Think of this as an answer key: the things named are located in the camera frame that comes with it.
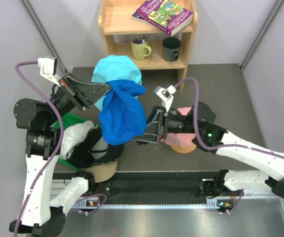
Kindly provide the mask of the dark green mug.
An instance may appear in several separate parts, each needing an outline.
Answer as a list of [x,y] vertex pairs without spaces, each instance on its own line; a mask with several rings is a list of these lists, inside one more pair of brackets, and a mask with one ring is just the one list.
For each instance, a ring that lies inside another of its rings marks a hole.
[[162,41],[162,57],[167,62],[176,61],[179,57],[181,41],[176,37],[167,37]]

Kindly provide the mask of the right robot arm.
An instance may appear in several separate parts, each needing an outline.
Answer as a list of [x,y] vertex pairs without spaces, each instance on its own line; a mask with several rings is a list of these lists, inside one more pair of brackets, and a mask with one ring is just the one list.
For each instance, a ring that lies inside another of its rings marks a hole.
[[250,171],[221,170],[210,187],[219,195],[230,191],[260,190],[284,198],[284,153],[271,151],[246,141],[214,124],[216,115],[202,102],[183,116],[175,109],[168,112],[154,106],[143,135],[133,138],[139,145],[164,141],[169,133],[194,134],[198,149],[225,156],[253,167]]

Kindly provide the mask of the pink baseball cap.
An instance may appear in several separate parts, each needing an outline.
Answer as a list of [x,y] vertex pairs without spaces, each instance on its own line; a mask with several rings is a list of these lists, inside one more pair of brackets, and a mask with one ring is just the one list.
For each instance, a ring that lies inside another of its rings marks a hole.
[[[181,115],[185,116],[191,111],[191,109],[191,107],[180,107],[177,110]],[[183,148],[196,148],[197,146],[192,142],[194,138],[194,133],[168,133],[164,143],[169,146],[178,145]]]

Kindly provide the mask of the pens in mug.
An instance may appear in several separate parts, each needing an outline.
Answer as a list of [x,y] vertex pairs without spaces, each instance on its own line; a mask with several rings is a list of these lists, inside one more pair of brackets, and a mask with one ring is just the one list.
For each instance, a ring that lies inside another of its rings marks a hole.
[[147,42],[147,37],[142,34],[136,34],[132,38],[134,44],[143,44]]

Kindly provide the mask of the blue baseball cap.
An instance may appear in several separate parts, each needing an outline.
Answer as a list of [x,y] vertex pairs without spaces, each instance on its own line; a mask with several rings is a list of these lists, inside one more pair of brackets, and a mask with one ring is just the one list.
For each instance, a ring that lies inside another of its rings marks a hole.
[[109,81],[111,91],[103,100],[99,113],[102,135],[111,145],[121,145],[146,130],[146,114],[138,96],[146,93],[146,88],[131,80]]

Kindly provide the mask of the wooden shelf unit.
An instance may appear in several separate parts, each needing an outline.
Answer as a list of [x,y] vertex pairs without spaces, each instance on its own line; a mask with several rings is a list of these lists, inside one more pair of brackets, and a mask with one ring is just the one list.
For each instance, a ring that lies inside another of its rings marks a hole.
[[[196,28],[198,25],[198,9],[194,0],[176,0],[175,3],[191,10],[194,17],[191,24],[181,30],[181,49],[178,59],[167,62],[162,58],[162,41],[152,40],[152,36],[163,33],[160,29],[132,17],[136,9],[144,3],[142,0],[102,0],[100,4],[98,24],[102,41],[107,55],[127,55],[140,70],[167,70],[177,71],[177,79],[186,78],[189,61],[192,53]],[[130,41],[115,42],[115,37],[124,35],[131,38],[143,34],[148,37],[148,45],[152,49],[151,55],[144,60],[133,57]]]

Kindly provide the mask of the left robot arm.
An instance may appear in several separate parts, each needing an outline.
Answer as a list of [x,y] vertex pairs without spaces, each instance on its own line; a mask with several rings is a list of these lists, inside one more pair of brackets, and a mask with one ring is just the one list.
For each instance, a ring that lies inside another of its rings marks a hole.
[[[15,235],[58,236],[78,202],[85,197],[100,198],[96,185],[114,175],[123,151],[123,146],[108,144],[102,130],[89,121],[64,127],[64,115],[75,107],[86,110],[110,91],[109,85],[77,81],[72,75],[52,76],[51,80],[55,84],[46,102],[24,98],[14,107],[17,127],[27,132],[24,200],[17,219],[9,225]],[[77,172],[51,198],[59,159],[65,159]]]

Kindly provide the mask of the tan hat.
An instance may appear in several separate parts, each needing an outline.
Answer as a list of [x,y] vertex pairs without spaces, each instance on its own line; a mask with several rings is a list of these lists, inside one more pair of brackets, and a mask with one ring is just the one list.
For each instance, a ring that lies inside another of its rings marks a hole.
[[117,161],[94,165],[83,170],[94,175],[95,183],[101,183],[107,181],[116,173]]

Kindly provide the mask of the black cap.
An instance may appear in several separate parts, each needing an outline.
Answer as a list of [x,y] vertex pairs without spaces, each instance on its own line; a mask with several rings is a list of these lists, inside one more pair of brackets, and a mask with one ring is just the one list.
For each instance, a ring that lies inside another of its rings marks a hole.
[[124,145],[108,144],[102,136],[100,127],[91,129],[85,139],[69,152],[67,162],[85,169],[92,166],[108,164],[117,161],[124,151]]

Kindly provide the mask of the yellow-green mug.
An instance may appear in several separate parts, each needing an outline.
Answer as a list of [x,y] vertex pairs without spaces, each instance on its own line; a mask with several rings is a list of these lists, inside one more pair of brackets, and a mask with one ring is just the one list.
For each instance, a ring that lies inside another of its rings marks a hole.
[[141,40],[132,40],[131,47],[133,56],[136,60],[144,60],[152,54],[152,48],[148,45],[146,37]]

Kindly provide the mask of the white hat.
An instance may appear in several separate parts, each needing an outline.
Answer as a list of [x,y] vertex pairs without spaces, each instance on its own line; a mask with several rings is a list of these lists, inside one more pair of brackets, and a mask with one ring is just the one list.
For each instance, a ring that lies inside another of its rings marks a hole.
[[92,121],[85,121],[69,126],[64,131],[63,140],[60,149],[60,158],[67,160],[70,155],[68,153],[79,143],[83,142],[89,131],[98,128]]

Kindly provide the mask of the cyan bucket hat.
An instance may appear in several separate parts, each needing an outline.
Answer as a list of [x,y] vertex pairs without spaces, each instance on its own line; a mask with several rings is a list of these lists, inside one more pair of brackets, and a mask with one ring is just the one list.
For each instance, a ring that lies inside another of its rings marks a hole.
[[142,74],[128,56],[110,55],[95,66],[91,82],[107,83],[115,80],[129,80],[142,86]]

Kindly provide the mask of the purple children's book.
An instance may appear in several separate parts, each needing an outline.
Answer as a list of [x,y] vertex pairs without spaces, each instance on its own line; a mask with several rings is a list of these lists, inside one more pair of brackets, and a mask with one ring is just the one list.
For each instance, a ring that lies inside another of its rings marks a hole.
[[148,0],[135,14],[169,36],[188,26],[193,18],[193,12],[171,0]]

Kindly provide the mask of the light wooden hat stand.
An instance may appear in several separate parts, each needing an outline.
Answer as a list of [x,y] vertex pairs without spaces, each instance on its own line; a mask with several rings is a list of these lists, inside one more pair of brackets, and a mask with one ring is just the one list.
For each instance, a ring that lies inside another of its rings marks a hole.
[[197,148],[196,145],[191,145],[191,146],[180,146],[180,145],[171,145],[171,149],[179,154],[188,154],[193,152]]

